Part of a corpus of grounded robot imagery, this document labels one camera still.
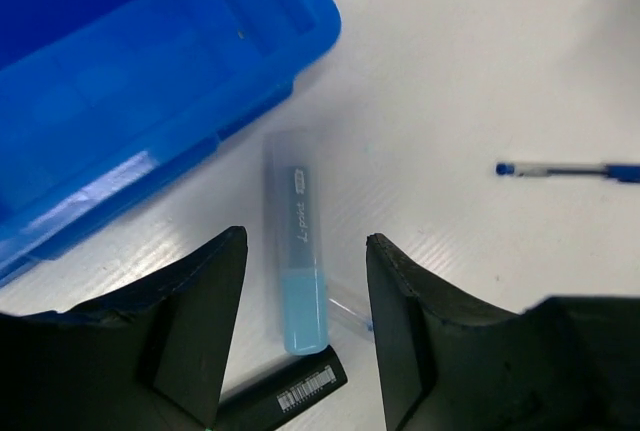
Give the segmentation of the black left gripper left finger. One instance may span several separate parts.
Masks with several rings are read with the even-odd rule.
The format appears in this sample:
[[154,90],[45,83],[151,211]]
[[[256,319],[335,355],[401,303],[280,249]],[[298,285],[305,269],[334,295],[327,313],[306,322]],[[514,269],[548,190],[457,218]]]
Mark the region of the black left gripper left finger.
[[5,430],[210,430],[243,287],[246,230],[58,313],[1,318]]

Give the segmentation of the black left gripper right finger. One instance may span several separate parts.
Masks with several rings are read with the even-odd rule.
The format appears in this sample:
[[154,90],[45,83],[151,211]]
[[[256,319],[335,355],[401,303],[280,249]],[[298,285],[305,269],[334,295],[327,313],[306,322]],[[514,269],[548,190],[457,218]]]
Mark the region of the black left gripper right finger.
[[512,313],[381,234],[366,268],[388,429],[638,428],[637,298],[552,296]]

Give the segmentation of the green cap black highlighter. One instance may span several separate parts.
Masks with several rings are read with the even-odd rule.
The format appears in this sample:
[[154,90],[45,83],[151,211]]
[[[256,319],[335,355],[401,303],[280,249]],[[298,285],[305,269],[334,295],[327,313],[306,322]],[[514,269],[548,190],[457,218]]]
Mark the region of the green cap black highlighter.
[[304,356],[224,401],[215,430],[277,430],[348,383],[332,347]]

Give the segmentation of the blue ink pen refill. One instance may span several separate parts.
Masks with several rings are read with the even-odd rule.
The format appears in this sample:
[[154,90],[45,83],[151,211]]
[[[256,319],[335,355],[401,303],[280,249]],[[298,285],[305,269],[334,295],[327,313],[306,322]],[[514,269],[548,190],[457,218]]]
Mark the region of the blue ink pen refill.
[[374,326],[369,301],[335,280],[327,281],[331,317],[361,338],[373,341]]

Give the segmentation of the light blue highlighter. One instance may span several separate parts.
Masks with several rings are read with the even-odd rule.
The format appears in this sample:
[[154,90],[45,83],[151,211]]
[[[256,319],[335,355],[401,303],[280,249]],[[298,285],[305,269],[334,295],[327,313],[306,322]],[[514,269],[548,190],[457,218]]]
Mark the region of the light blue highlighter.
[[296,356],[329,344],[317,173],[311,136],[302,129],[267,136],[266,214],[278,278],[285,350]]

